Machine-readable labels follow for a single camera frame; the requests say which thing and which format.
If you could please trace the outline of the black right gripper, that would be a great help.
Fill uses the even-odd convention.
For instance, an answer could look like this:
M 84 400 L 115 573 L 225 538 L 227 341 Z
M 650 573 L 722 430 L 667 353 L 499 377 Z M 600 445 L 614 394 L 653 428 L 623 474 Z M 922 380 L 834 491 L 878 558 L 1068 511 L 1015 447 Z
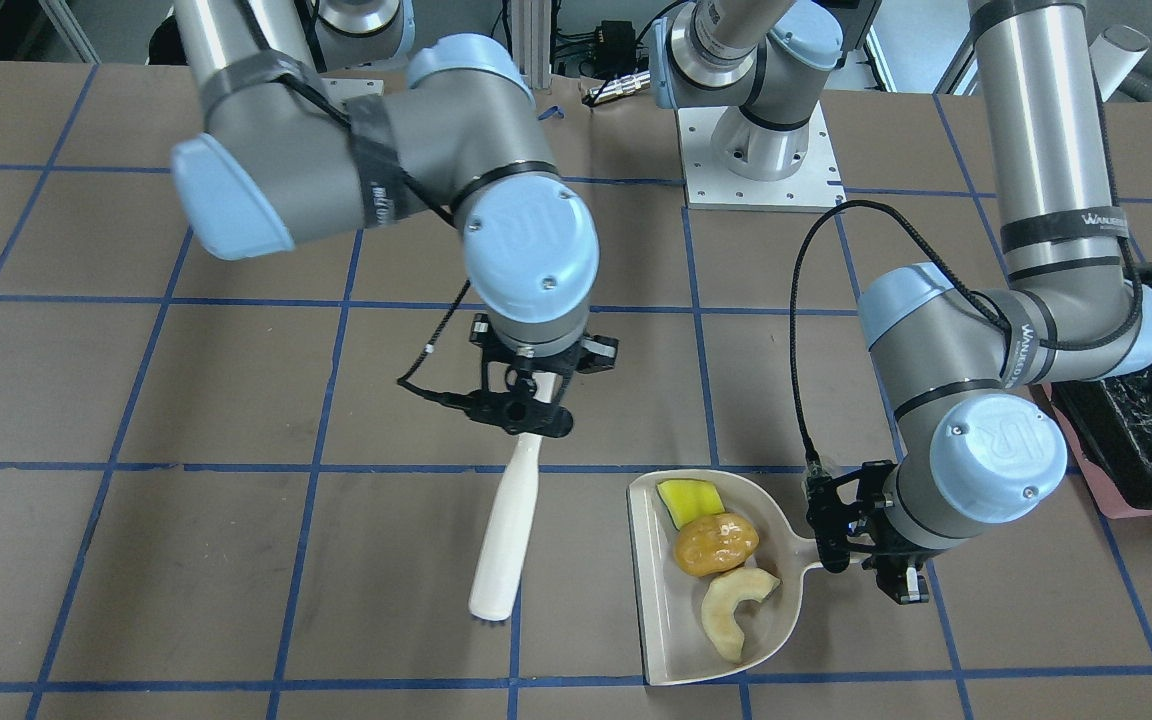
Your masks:
M 573 376 L 608 372 L 620 356 L 617 338 L 589 333 L 556 355 L 511 350 L 485 313 L 473 316 L 470 342 L 482 351 L 480 387 L 467 395 L 467 418 L 511 435 L 566 437 L 573 414 L 562 400 Z

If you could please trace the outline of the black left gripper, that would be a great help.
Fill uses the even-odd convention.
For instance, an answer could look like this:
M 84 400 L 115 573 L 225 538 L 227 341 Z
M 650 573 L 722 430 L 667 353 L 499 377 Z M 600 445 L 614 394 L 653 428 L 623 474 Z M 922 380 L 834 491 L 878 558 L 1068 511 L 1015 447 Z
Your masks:
M 824 570 L 842 573 L 858 560 L 861 568 L 876 574 L 879 591 L 893 602 L 929 602 L 923 569 L 931 550 L 901 536 L 886 515 L 895 507 L 895 495 L 884 483 L 897 469 L 890 460 L 869 461 L 836 477 L 823 461 L 809 461 L 806 521 Z

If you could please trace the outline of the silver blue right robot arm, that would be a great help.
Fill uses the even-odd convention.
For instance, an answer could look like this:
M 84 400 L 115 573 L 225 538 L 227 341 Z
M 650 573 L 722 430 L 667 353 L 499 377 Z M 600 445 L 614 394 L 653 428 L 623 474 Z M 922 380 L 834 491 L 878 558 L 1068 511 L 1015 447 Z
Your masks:
M 333 103 L 291 1 L 179 1 L 175 18 L 204 132 L 172 150 L 172 179 L 200 245 L 260 258 L 434 211 L 486 306 L 471 334 L 480 386 L 399 384 L 511 435 L 570 433 L 573 376 L 612 369 L 617 341 L 588 332 L 593 215 L 506 47 L 444 37 L 410 61 L 404 91 Z

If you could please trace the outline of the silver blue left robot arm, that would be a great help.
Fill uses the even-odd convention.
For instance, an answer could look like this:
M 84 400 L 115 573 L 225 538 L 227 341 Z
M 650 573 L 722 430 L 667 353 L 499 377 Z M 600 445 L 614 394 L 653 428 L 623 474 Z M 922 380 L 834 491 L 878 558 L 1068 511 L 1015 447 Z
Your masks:
M 855 561 L 896 602 L 925 602 L 925 562 L 1020 520 L 1064 478 L 1056 420 L 1011 393 L 1038 382 L 1100 381 L 1152 363 L 1152 290 L 1132 259 L 1100 88 L 1079 1 L 973 1 L 977 54 L 995 158 L 1006 286 L 970 290 L 890 205 L 925 262 L 884 273 L 861 295 L 867 353 L 893 406 L 905 457 L 829 473 L 810 435 L 788 328 L 788 373 L 806 456 L 814 562 Z

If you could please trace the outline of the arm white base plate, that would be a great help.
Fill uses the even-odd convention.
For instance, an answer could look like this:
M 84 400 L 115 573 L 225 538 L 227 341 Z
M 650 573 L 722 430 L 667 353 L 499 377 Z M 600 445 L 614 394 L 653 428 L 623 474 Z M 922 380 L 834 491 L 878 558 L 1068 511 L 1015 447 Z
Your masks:
M 384 94 L 385 82 L 374 78 L 321 78 L 323 91 L 329 104 L 338 109 L 355 97 Z
M 823 213 L 846 200 L 823 106 L 791 131 L 737 108 L 677 109 L 676 119 L 690 209 Z

